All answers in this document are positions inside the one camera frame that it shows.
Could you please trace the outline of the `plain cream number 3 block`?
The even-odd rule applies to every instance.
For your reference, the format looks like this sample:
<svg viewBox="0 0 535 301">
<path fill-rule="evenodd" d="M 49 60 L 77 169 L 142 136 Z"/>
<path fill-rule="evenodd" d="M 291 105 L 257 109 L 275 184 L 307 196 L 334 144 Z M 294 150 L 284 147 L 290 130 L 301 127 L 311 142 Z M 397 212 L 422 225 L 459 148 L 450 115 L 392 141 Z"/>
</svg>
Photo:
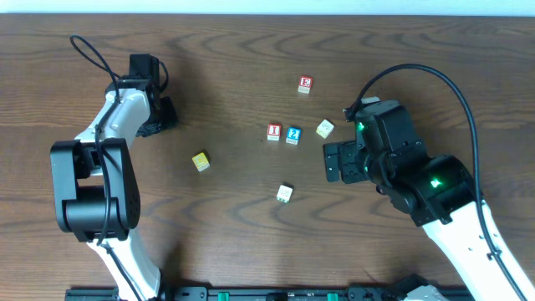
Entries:
<svg viewBox="0 0 535 301">
<path fill-rule="evenodd" d="M 316 133 L 326 139 L 334 130 L 334 124 L 328 120 L 323 120 L 317 127 Z"/>
</svg>

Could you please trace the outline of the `blue number 2 block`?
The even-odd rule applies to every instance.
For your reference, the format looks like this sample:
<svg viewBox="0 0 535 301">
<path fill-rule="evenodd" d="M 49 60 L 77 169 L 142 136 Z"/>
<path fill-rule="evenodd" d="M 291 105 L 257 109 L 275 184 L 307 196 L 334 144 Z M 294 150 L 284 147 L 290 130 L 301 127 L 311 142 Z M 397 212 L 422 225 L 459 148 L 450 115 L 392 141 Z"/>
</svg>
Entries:
<svg viewBox="0 0 535 301">
<path fill-rule="evenodd" d="M 286 142 L 291 145 L 297 145 L 299 143 L 302 130 L 296 127 L 288 127 Z"/>
</svg>

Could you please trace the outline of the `red letter I block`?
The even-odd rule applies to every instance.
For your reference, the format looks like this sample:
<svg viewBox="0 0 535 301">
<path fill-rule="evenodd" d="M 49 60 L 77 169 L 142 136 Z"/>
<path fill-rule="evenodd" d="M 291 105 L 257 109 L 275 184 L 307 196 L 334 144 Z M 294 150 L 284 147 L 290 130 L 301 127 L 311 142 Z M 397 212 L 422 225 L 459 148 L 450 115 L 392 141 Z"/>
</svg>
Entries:
<svg viewBox="0 0 535 301">
<path fill-rule="evenodd" d="M 282 126 L 280 124 L 269 124 L 267 126 L 267 139 L 279 141 L 281 137 Z"/>
</svg>

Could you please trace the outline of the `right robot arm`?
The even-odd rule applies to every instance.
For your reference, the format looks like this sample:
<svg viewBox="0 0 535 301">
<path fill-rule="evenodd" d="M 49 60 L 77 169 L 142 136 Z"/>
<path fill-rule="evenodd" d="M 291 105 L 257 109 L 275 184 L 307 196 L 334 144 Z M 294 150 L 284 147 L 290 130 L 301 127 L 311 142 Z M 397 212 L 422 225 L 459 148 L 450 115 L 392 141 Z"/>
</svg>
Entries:
<svg viewBox="0 0 535 301">
<path fill-rule="evenodd" d="M 476 300 L 534 298 L 534 286 L 504 242 L 474 180 L 454 156 L 427 155 L 421 140 L 373 152 L 355 140 L 324 145 L 327 179 L 370 181 L 448 257 Z"/>
</svg>

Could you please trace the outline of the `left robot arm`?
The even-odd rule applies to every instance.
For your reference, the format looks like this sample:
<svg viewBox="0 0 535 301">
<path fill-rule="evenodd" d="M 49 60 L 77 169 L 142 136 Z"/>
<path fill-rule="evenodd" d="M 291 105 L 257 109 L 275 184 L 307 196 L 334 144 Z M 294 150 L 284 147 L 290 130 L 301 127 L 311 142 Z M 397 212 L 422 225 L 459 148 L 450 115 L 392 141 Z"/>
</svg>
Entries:
<svg viewBox="0 0 535 301">
<path fill-rule="evenodd" d="M 109 86 L 92 123 L 50 150 L 59 228 L 98 254 L 118 286 L 118 300 L 157 300 L 161 271 L 149 258 L 137 226 L 140 190 L 130 158 L 137 137 L 176 120 L 163 88 L 143 79 Z"/>
</svg>

